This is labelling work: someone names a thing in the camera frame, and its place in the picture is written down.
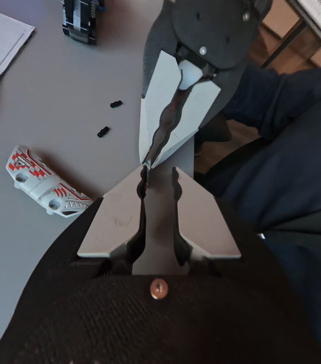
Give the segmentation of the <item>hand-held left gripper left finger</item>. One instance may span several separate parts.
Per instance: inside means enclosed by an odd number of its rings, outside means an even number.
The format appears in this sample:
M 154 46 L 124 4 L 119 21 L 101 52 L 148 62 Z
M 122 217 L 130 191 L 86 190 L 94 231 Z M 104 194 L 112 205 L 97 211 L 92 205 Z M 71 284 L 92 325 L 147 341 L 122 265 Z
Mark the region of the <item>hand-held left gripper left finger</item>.
M 77 251 L 81 258 L 135 262 L 145 249 L 148 169 L 140 166 L 106 193 Z

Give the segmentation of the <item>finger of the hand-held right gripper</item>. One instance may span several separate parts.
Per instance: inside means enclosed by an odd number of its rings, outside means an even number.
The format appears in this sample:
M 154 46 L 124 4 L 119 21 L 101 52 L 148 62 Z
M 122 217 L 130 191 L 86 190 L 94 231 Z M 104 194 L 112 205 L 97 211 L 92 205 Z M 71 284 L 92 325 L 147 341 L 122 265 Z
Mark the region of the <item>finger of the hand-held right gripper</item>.
M 151 169 L 163 163 L 195 135 L 220 91 L 221 88 L 211 80 L 191 87 L 176 107 L 172 124 L 151 159 Z
M 171 126 L 174 97 L 182 80 L 176 58 L 160 51 L 149 86 L 140 103 L 139 158 L 152 159 Z

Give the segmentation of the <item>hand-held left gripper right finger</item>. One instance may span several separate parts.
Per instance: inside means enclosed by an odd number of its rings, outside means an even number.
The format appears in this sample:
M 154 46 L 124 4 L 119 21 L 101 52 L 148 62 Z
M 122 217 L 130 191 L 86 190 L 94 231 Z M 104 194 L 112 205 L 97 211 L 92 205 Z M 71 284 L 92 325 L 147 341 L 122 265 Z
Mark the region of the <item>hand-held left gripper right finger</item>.
M 172 186 L 178 264 L 240 259 L 241 252 L 215 197 L 178 167 L 172 168 Z

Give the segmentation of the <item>person's right forearm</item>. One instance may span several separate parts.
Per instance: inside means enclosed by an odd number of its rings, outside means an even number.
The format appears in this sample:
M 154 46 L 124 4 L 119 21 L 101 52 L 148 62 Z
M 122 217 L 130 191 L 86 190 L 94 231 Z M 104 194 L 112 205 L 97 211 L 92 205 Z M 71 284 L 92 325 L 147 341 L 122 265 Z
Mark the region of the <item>person's right forearm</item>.
M 275 139 L 293 120 L 321 101 L 321 68 L 278 74 L 248 65 L 235 94 L 222 109 L 226 120 Z

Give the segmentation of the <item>white red patterned lego panel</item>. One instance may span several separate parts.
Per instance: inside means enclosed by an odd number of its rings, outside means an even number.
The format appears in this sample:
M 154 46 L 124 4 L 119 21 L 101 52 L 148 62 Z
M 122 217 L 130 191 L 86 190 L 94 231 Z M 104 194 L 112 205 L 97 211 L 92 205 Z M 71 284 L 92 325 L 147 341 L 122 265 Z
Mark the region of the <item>white red patterned lego panel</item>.
M 14 187 L 32 198 L 49 215 L 76 217 L 93 203 L 25 145 L 14 147 L 5 168 L 13 179 Z

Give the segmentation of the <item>black lego vehicle chassis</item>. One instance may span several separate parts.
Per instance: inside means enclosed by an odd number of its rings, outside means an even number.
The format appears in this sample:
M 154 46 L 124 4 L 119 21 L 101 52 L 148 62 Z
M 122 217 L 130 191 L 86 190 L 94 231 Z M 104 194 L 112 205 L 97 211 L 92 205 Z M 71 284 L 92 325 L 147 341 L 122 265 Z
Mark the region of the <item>black lego vehicle chassis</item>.
M 81 43 L 96 45 L 96 16 L 104 0 L 62 0 L 63 33 Z

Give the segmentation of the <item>black metal bar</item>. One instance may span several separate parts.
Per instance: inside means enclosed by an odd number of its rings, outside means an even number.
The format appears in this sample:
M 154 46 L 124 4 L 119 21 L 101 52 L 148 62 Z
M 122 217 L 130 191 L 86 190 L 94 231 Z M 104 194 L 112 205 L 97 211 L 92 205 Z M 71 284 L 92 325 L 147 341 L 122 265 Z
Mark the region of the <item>black metal bar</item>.
M 299 36 L 299 34 L 308 28 L 308 24 L 305 20 L 300 19 L 296 25 L 286 34 L 286 36 L 282 39 L 282 42 L 278 48 L 267 58 L 267 60 L 260 66 L 260 69 L 266 69 L 268 66 L 272 64 L 272 62 L 286 49 L 291 43 L 294 42 L 295 39 Z

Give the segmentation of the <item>person's dark navy lap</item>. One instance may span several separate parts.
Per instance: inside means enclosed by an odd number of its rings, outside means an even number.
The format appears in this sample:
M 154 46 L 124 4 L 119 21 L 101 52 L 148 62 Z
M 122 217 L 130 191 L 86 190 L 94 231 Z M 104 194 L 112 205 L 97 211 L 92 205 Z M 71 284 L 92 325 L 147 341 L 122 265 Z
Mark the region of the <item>person's dark navy lap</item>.
M 293 120 L 234 172 L 216 172 L 204 187 L 258 230 L 321 211 L 321 101 Z M 321 252 L 267 241 L 304 301 L 321 344 Z

